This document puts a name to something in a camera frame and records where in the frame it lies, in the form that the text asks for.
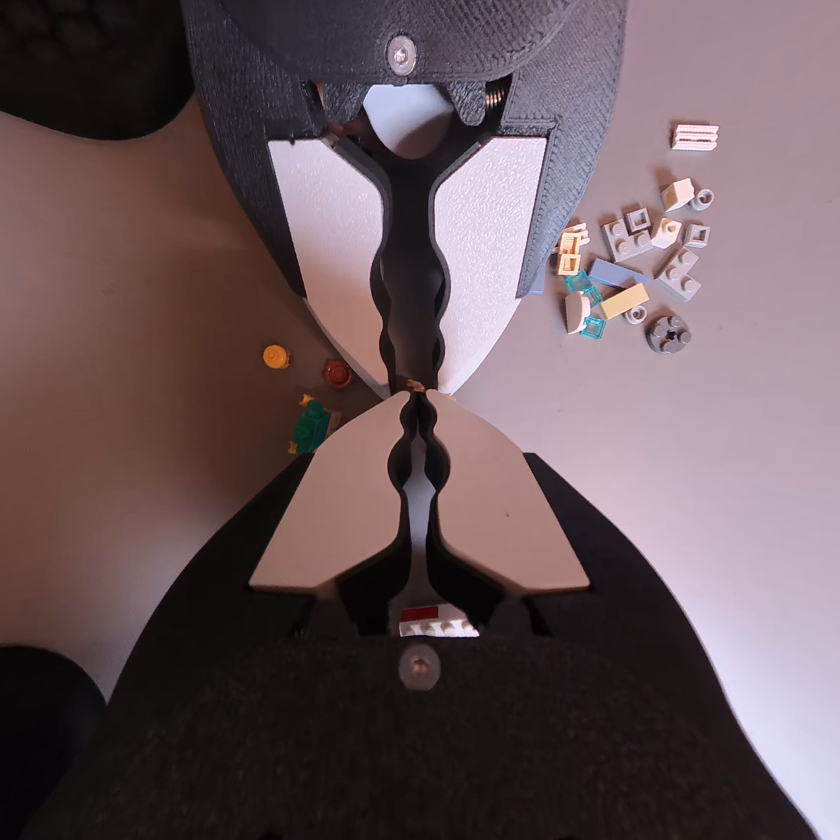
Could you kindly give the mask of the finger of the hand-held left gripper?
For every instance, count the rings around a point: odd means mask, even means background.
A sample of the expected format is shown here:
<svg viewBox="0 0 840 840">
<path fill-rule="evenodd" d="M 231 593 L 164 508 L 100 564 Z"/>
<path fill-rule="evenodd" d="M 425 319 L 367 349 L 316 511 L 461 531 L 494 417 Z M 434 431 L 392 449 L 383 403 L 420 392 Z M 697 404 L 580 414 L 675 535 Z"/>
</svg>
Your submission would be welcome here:
<svg viewBox="0 0 840 840">
<path fill-rule="evenodd" d="M 448 279 L 441 392 L 454 394 L 474 374 L 518 308 L 546 144 L 522 137 L 478 143 L 437 184 L 434 242 Z"/>
<path fill-rule="evenodd" d="M 271 140 L 268 150 L 308 309 L 353 371 L 387 397 L 384 323 L 372 290 L 388 221 L 384 174 L 333 134 Z"/>
</svg>

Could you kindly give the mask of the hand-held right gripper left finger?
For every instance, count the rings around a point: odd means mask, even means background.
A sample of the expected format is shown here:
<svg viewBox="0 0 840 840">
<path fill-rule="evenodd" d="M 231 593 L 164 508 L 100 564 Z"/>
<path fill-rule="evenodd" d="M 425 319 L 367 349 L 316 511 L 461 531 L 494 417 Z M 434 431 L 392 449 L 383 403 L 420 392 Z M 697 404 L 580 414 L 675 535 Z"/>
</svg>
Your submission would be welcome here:
<svg viewBox="0 0 840 840">
<path fill-rule="evenodd" d="M 310 594 L 366 571 L 385 598 L 405 585 L 412 540 L 404 484 L 413 394 L 399 392 L 341 426 L 312 455 L 249 585 Z"/>
</svg>

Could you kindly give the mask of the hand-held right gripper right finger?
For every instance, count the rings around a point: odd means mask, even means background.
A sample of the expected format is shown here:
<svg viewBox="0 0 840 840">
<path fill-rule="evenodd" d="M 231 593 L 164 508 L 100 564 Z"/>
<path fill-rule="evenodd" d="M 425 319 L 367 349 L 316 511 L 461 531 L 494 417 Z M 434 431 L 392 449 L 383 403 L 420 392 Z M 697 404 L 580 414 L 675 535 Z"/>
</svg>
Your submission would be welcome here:
<svg viewBox="0 0 840 840">
<path fill-rule="evenodd" d="M 519 446 L 439 391 L 424 394 L 433 535 L 444 554 L 510 592 L 589 587 L 570 541 Z"/>
</svg>

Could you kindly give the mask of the green minifigure torso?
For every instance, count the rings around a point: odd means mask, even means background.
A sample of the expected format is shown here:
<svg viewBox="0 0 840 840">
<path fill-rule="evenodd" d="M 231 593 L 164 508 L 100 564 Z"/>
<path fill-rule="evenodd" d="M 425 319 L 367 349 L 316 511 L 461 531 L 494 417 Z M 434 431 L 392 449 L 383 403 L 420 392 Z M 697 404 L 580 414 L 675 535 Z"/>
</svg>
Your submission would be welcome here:
<svg viewBox="0 0 840 840">
<path fill-rule="evenodd" d="M 292 431 L 287 452 L 290 455 L 309 455 L 338 429 L 342 415 L 309 394 L 302 396 L 299 405 L 303 412 Z"/>
</svg>

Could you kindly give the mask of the white tan lego house model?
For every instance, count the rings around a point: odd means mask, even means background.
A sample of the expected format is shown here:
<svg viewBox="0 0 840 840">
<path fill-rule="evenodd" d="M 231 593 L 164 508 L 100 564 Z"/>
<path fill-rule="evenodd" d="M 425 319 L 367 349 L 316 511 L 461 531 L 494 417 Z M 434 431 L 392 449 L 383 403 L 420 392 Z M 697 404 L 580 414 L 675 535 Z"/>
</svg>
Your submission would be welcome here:
<svg viewBox="0 0 840 840">
<path fill-rule="evenodd" d="M 401 637 L 478 637 L 467 615 L 456 606 L 445 603 L 408 607 L 402 610 L 399 622 Z"/>
</svg>

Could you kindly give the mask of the pile of small lego pieces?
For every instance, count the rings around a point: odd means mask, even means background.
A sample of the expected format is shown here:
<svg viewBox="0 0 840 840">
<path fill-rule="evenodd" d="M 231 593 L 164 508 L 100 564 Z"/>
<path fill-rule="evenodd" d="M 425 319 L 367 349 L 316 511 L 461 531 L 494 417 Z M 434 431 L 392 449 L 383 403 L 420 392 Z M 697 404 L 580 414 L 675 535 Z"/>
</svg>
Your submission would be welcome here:
<svg viewBox="0 0 840 840">
<path fill-rule="evenodd" d="M 665 215 L 657 220 L 646 206 L 633 207 L 601 226 L 608 259 L 593 258 L 583 266 L 582 249 L 591 241 L 588 227 L 567 227 L 553 249 L 554 274 L 563 279 L 563 320 L 568 335 L 589 340 L 603 338 L 606 324 L 621 319 L 645 327 L 645 338 L 659 355 L 675 355 L 689 346 L 692 333 L 677 314 L 648 322 L 648 286 L 659 284 L 678 301 L 691 301 L 700 283 L 690 273 L 699 252 L 707 247 L 711 227 L 696 220 L 682 222 L 676 211 L 695 214 L 714 202 L 714 192 L 696 187 L 687 177 L 666 185 L 661 192 Z"/>
</svg>

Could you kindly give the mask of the black mesh cushion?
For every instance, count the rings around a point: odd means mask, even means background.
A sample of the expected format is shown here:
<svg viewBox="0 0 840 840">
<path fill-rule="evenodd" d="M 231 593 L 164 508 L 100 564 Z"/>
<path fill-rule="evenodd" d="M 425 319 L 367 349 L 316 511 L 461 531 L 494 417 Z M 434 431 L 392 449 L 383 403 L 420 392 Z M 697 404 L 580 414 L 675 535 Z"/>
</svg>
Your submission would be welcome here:
<svg viewBox="0 0 840 840">
<path fill-rule="evenodd" d="M 194 83 L 177 1 L 2 1 L 1 111 L 85 139 L 160 130 Z"/>
</svg>

